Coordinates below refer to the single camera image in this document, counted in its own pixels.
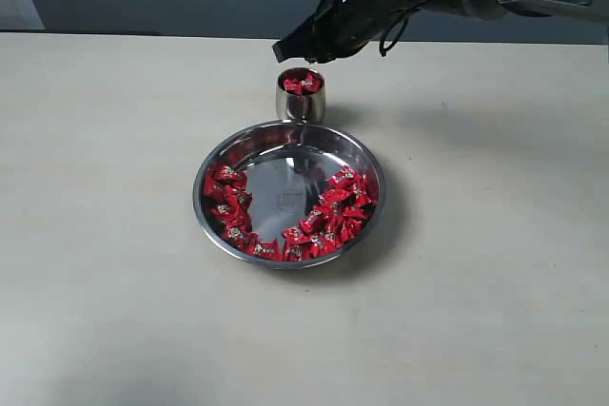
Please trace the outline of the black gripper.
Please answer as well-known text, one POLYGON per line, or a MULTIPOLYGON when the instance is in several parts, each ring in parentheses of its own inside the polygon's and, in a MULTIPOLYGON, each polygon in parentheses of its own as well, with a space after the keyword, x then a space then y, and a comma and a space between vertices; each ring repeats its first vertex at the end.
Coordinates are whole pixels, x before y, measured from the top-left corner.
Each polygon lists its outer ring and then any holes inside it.
POLYGON ((278 63, 304 59, 327 64, 351 57, 375 38, 384 42, 393 28, 405 31, 412 0, 320 0, 311 16, 272 50, 278 63))

